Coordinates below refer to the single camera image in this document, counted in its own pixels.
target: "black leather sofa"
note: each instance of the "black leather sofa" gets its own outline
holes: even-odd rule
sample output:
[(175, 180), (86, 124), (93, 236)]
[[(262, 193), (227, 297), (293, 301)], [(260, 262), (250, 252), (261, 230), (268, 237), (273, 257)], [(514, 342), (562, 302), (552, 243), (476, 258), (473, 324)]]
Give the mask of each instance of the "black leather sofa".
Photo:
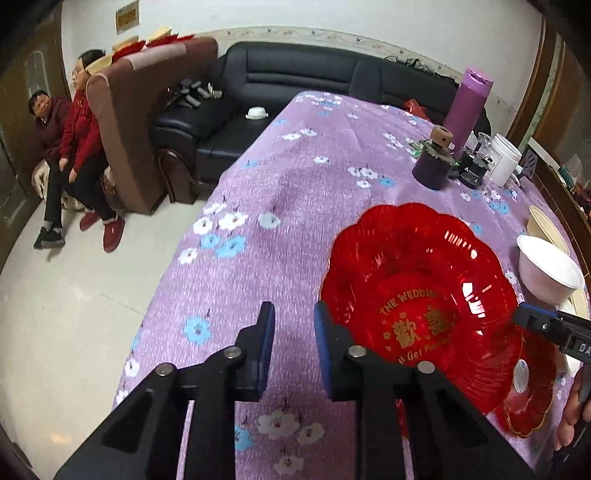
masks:
[[(442, 124), (458, 85), (401, 63), (336, 48), (240, 42), (218, 59), (212, 71), (223, 91), (197, 109), (174, 106), (151, 128), (171, 201), (191, 203), (196, 186), (216, 182), (256, 140), (292, 98), (303, 90), (340, 93), (402, 108), (416, 99)], [(247, 120), (253, 106), (269, 117)], [(475, 132), (491, 133), (483, 112)]]

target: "purple bottle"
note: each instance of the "purple bottle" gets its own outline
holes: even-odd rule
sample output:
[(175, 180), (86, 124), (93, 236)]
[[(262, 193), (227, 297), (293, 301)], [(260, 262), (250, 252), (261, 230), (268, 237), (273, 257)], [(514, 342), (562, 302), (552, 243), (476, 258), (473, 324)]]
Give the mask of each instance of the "purple bottle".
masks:
[(452, 154), (457, 153), (470, 136), (476, 121), (491, 92), (493, 81), (483, 72), (467, 68), (457, 90), (452, 107), (447, 114), (444, 128), (453, 134)]

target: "floral tablecloth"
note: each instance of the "floral tablecloth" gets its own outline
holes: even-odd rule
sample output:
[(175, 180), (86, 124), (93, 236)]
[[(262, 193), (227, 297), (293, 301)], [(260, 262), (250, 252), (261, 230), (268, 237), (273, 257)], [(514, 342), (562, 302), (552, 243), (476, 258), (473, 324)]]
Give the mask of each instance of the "floral tablecloth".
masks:
[[(352, 479), (354, 405), (328, 402), (313, 329), (336, 235), (373, 205), (424, 203), (463, 219), (494, 249), (520, 301), (515, 239), (529, 206), (541, 208), (566, 238), (528, 180), (521, 188), (479, 190), (450, 181), (439, 192), (418, 184), (408, 143), (431, 127), (349, 97), (294, 98), (222, 176), (180, 241), (132, 345), (115, 405), (159, 363), (182, 368), (231, 345), (269, 300), (277, 327), (268, 389), (258, 404), (236, 406), (237, 478)], [(559, 376), (541, 430), (525, 440), (508, 437), (532, 466), (551, 455), (570, 385)]]

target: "red shoe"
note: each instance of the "red shoe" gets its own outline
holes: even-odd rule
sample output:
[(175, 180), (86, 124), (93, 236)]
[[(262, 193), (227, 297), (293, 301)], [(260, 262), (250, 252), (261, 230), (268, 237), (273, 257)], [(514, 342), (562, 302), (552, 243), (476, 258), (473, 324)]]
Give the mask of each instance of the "red shoe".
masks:
[(96, 212), (86, 212), (80, 220), (80, 231), (85, 232), (99, 220), (100, 217)]
[(110, 253), (121, 241), (121, 235), (123, 235), (123, 227), (125, 226), (125, 220), (120, 216), (114, 222), (105, 224), (105, 233), (103, 234), (103, 248), (105, 252)]

